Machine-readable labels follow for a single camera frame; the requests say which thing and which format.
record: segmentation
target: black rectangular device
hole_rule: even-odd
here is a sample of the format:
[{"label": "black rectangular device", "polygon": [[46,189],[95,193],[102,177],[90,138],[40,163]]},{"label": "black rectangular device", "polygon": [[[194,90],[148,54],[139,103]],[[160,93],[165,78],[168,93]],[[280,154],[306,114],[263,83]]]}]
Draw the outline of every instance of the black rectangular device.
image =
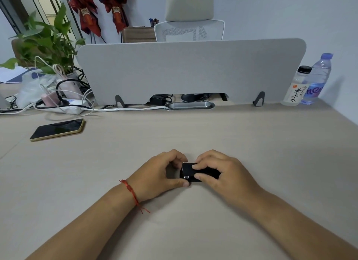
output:
[{"label": "black rectangular device", "polygon": [[207,175],[214,177],[215,179],[219,179],[220,172],[217,169],[212,169],[212,168],[207,167],[205,169],[201,169],[201,170],[197,171],[191,167],[192,165],[195,165],[195,164],[196,163],[183,163],[183,165],[181,166],[179,177],[182,179],[186,179],[189,182],[201,182],[200,180],[198,180],[194,177],[194,174],[195,173],[205,173]]},{"label": "black rectangular device", "polygon": [[84,126],[84,119],[71,120],[68,122],[58,122],[40,126],[30,137],[31,141],[38,141],[59,136],[66,136],[80,133]]}]

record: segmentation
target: plastic bottle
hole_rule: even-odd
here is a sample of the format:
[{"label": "plastic bottle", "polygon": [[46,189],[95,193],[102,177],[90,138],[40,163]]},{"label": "plastic bottle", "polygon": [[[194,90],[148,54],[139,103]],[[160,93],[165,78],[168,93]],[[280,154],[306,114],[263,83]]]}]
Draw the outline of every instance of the plastic bottle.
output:
[{"label": "plastic bottle", "polygon": [[329,74],[331,73],[331,59],[333,54],[324,53],[321,59],[317,61],[313,67],[310,75],[307,77],[307,81],[304,83],[310,84],[305,96],[303,97],[301,104],[310,105],[313,104],[326,84]]},{"label": "plastic bottle", "polygon": [[310,85],[304,82],[307,81],[307,76],[311,70],[312,68],[310,66],[300,66],[298,68],[284,99],[281,101],[281,104],[295,106],[301,102]]}]

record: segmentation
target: desk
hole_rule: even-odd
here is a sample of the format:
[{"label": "desk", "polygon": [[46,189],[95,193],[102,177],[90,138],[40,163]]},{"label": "desk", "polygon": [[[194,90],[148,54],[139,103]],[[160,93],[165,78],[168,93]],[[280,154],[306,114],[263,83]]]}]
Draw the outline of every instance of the desk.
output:
[{"label": "desk", "polygon": [[[120,179],[173,148],[190,162],[209,149],[239,158],[265,189],[358,246],[358,127],[321,101],[94,113],[82,134],[29,141],[49,118],[67,117],[0,116],[2,259],[25,258]],[[145,207],[151,213],[133,210],[100,259],[288,259],[203,184]]]}]

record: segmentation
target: plastic bag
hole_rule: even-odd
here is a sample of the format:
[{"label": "plastic bag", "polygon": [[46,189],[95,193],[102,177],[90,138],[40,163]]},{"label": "plastic bag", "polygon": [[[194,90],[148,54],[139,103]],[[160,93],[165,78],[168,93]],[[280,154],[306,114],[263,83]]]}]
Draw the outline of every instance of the plastic bag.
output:
[{"label": "plastic bag", "polygon": [[23,75],[22,86],[16,99],[18,108],[24,108],[29,104],[40,100],[41,95],[44,94],[40,84],[48,87],[57,79],[56,75],[45,74],[41,76],[41,72],[42,70],[34,70]]}]

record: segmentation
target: white label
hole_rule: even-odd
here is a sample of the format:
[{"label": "white label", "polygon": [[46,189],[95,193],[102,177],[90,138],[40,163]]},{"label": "white label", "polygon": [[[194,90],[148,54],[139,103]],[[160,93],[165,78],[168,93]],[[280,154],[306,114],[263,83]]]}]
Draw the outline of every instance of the white label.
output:
[{"label": "white label", "polygon": [[295,84],[292,83],[289,87],[289,90],[284,97],[284,101],[288,103],[297,104],[299,103],[309,87],[309,84]]}]

